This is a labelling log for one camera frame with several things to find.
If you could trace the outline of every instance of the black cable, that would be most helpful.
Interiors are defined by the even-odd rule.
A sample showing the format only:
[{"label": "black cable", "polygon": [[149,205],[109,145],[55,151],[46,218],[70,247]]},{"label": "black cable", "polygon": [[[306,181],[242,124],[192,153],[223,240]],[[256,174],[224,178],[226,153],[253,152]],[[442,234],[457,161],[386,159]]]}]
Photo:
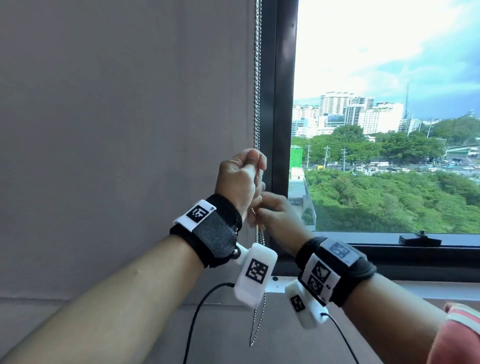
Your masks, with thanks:
[{"label": "black cable", "polygon": [[207,294],[202,298],[202,300],[198,304],[197,309],[195,310],[195,314],[193,315],[192,324],[190,325],[190,331],[188,332],[187,347],[185,348],[185,356],[183,357],[183,364],[187,364],[188,350],[190,349],[190,341],[192,340],[193,325],[195,325],[195,320],[197,319],[197,315],[198,315],[198,312],[200,311],[200,308],[202,307],[202,304],[204,304],[205,300],[208,298],[208,296],[210,296],[210,294],[213,291],[223,286],[228,286],[233,288],[235,284],[230,282],[217,284],[215,287],[213,287],[211,290],[207,292]]},{"label": "black cable", "polygon": [[340,326],[338,325],[338,323],[336,323],[335,319],[334,319],[333,317],[331,317],[329,314],[326,314],[325,312],[320,313],[320,316],[328,316],[328,317],[333,321],[333,323],[335,324],[335,326],[336,326],[336,328],[338,329],[338,331],[340,331],[340,334],[342,335],[343,340],[345,340],[345,344],[347,344],[348,349],[349,349],[350,352],[352,353],[353,360],[355,360],[355,363],[359,364],[359,361],[358,361],[357,357],[355,356],[355,354],[353,353],[353,350],[352,350],[352,348],[350,347],[350,344],[348,343],[347,338],[346,338],[345,335],[343,334],[343,332],[342,332],[342,330],[340,329]]}]

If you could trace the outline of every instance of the window frame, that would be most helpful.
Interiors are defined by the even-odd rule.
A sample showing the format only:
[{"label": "window frame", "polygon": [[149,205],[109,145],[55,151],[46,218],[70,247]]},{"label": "window frame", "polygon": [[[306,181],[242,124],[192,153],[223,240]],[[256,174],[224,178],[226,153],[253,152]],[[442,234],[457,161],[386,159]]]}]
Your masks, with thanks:
[{"label": "window frame", "polygon": [[[297,38],[298,0],[264,1],[260,84],[260,150],[268,158],[267,191],[288,195],[291,114]],[[408,247],[400,233],[315,232],[352,244],[367,254],[390,279],[480,282],[480,235],[430,234],[443,240],[438,248]],[[294,258],[265,234],[278,252],[274,276],[297,276]]]}]

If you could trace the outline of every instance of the wall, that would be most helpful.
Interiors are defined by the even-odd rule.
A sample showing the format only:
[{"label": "wall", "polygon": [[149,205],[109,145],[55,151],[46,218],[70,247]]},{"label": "wall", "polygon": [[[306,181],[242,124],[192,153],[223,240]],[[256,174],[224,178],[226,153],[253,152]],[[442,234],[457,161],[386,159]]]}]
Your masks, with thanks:
[{"label": "wall", "polygon": [[[0,356],[155,244],[252,145],[252,44],[253,1],[2,1]],[[179,362],[193,304],[237,274],[205,272],[147,361]],[[252,312],[227,289],[209,302],[190,363],[351,360],[331,325],[303,331],[282,295],[268,295],[251,349]]]}]

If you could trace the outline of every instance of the pink shirt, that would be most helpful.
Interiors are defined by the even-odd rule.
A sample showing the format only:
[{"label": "pink shirt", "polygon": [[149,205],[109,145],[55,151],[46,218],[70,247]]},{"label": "pink shirt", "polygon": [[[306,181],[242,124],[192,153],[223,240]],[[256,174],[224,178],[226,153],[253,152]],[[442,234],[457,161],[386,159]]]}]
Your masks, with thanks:
[{"label": "pink shirt", "polygon": [[480,313],[460,303],[448,303],[427,364],[480,363]]}]

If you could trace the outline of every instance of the forearm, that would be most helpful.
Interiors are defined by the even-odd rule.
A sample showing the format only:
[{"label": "forearm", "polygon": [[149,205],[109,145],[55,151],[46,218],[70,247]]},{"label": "forearm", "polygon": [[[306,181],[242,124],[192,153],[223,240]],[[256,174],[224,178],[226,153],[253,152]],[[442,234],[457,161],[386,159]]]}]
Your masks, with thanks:
[{"label": "forearm", "polygon": [[351,293],[343,309],[385,364],[425,364],[446,313],[376,274]]},{"label": "forearm", "polygon": [[204,266],[177,236],[57,312],[7,363],[141,363]]}]

